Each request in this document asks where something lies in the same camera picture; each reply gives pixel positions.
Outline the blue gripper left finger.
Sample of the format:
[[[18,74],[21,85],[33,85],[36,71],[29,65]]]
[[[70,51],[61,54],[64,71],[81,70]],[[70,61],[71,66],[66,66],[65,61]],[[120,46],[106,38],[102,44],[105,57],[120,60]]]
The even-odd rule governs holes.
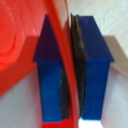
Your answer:
[[[34,61],[38,66],[44,122],[61,122],[69,117],[68,84],[57,41],[46,15]]]

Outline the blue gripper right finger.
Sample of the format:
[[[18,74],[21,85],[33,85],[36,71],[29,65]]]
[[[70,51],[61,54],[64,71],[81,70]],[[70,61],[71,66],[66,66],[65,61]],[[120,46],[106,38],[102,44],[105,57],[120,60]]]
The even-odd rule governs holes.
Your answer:
[[[92,16],[71,16],[71,38],[80,116],[100,120],[110,63],[110,50]]]

